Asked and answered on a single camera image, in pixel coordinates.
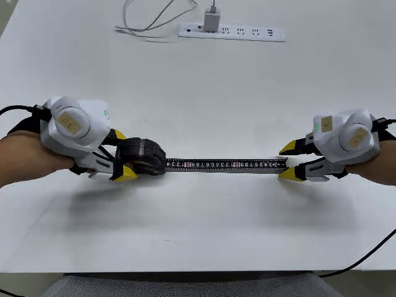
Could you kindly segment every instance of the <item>black cable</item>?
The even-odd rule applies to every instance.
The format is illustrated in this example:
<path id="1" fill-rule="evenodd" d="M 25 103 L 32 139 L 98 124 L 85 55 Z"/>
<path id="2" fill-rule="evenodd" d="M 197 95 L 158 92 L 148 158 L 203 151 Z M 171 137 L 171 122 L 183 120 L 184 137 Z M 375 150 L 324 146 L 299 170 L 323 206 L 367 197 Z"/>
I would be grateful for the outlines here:
<path id="1" fill-rule="evenodd" d="M 381 246 L 383 246 L 395 234 L 396 234 L 396 229 L 394 229 L 392 232 L 390 232 L 388 234 L 388 236 L 386 236 L 379 244 L 377 244 L 371 251 L 369 251 L 366 255 L 364 255 L 359 261 L 357 261 L 354 264 L 348 266 L 347 268 L 344 268 L 344 269 L 341 269 L 341 270 L 338 270 L 338 271 L 335 271 L 335 272 L 327 273 L 327 274 L 322 274 L 319 277 L 320 278 L 333 277 L 334 275 L 338 275 L 338 274 L 347 272 L 347 271 L 349 271 L 351 269 L 354 269 L 356 266 L 358 266 L 359 264 L 363 263 L 368 257 L 373 255 Z"/>
<path id="2" fill-rule="evenodd" d="M 11 293 L 11 292 L 8 292 L 8 291 L 2 290 L 2 289 L 0 289 L 0 293 L 2 293 L 2 294 L 4 294 L 4 295 L 12 296 L 12 297 L 24 297 L 24 296 L 22 296 L 22 295 L 16 295 L 16 294 L 13 294 L 13 293 Z"/>
<path id="3" fill-rule="evenodd" d="M 7 111 L 10 111 L 10 110 L 27 110 L 27 111 L 33 113 L 35 109 L 34 109 L 34 107 L 31 107 L 31 106 L 11 105 L 11 106 L 7 106 L 7 107 L 3 108 L 2 110 L 0 110 L 0 116 L 3 113 L 6 113 Z"/>
<path id="4" fill-rule="evenodd" d="M 7 106 L 7 107 L 3 108 L 2 110 L 0 110 L 0 116 L 10 110 L 26 110 L 26 111 L 32 113 L 32 116 L 34 118 L 39 118 L 39 119 L 41 119 L 43 121 L 47 121 L 47 122 L 50 121 L 50 119 L 52 118 L 51 110 L 47 107 L 40 106 L 40 105 L 35 105 L 33 107 L 25 106 L 25 105 Z"/>

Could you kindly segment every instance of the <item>black wrist strap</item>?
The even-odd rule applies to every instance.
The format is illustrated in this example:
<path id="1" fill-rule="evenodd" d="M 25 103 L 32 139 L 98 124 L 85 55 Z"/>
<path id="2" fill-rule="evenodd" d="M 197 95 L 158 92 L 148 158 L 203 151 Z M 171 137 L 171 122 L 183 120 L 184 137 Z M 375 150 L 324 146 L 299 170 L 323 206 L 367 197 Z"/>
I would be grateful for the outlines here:
<path id="1" fill-rule="evenodd" d="M 34 118 L 33 116 L 23 119 L 13 127 L 7 135 L 21 130 L 40 134 L 40 119 Z"/>

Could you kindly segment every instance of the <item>measuring tape blade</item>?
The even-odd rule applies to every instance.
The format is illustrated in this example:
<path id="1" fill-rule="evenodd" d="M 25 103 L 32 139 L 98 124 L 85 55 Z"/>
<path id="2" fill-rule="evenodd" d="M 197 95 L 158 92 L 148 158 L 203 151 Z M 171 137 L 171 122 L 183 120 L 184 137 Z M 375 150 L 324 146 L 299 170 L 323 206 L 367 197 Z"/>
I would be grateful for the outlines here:
<path id="1" fill-rule="evenodd" d="M 276 159 L 166 159 L 167 172 L 259 173 L 284 172 L 287 158 Z"/>

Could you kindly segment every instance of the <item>white charger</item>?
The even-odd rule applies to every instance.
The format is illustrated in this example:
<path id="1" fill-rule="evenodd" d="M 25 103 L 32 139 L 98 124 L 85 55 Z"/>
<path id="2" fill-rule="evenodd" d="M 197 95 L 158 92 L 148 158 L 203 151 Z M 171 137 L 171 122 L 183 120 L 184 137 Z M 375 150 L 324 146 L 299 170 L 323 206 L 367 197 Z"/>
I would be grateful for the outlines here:
<path id="1" fill-rule="evenodd" d="M 213 0 L 212 6 L 205 11 L 204 31 L 217 32 L 220 25 L 220 9 L 216 7 L 216 2 Z"/>

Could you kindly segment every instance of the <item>floor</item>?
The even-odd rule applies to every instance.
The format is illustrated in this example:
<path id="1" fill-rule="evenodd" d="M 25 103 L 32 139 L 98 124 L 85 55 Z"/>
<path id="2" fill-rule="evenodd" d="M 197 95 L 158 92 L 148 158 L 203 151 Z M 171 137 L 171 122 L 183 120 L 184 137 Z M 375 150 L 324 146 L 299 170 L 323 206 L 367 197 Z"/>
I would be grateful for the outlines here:
<path id="1" fill-rule="evenodd" d="M 0 42 L 1 33 L 16 3 L 17 0 L 0 0 Z M 0 273 L 0 288 L 28 297 L 39 297 L 60 276 L 59 273 Z M 347 297 L 396 296 L 395 280 L 396 271 L 348 272 L 327 279 Z"/>

